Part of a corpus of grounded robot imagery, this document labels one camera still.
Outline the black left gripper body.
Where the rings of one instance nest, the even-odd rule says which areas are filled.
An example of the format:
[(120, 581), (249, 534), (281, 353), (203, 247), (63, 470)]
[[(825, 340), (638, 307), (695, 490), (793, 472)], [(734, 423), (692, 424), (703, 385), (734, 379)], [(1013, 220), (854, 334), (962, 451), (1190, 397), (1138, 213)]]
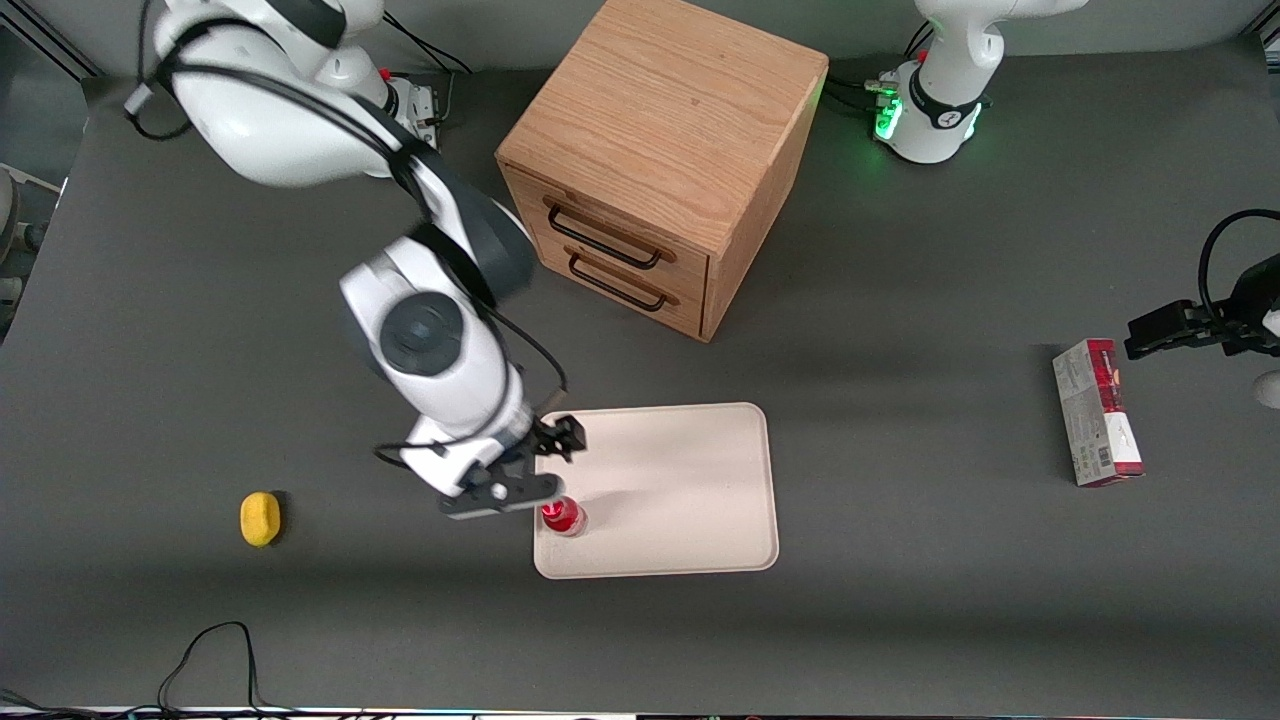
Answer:
[(1271, 329), (1266, 322), (1279, 304), (1279, 255), (1248, 268), (1238, 278), (1225, 301), (1225, 322), (1236, 334), (1225, 342), (1228, 357), (1244, 352), (1279, 355), (1277, 316)]

